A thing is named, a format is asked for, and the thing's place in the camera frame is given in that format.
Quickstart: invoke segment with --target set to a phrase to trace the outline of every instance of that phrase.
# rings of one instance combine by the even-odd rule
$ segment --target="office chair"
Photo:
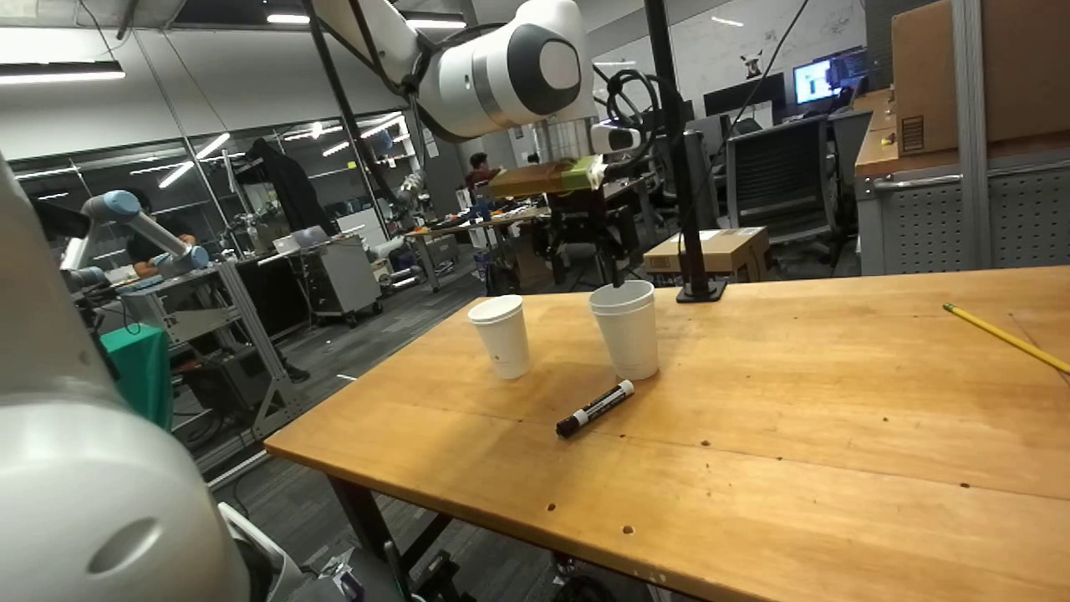
[[[826,242],[837,260],[837,212],[826,116],[781,123],[773,132],[730,136],[730,222],[764,224],[769,243]]]

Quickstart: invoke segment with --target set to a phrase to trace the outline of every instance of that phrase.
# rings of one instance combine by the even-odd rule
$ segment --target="cup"
[[[592,291],[592,316],[618,377],[643,381],[659,372],[656,287],[650,280]]]
[[[503,295],[479,301],[469,310],[486,350],[492,355],[498,377],[520,377],[530,372],[530,329],[526,329],[526,299]]]

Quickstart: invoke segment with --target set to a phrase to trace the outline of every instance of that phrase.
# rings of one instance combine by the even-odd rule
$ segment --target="table leg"
[[[388,546],[396,546],[396,540],[374,505],[374,496],[360,485],[352,485],[352,481],[339,481],[339,478],[329,478],[329,481],[331,481],[331,490],[343,508],[343,518],[353,528],[360,548],[370,552],[374,558],[388,562]]]

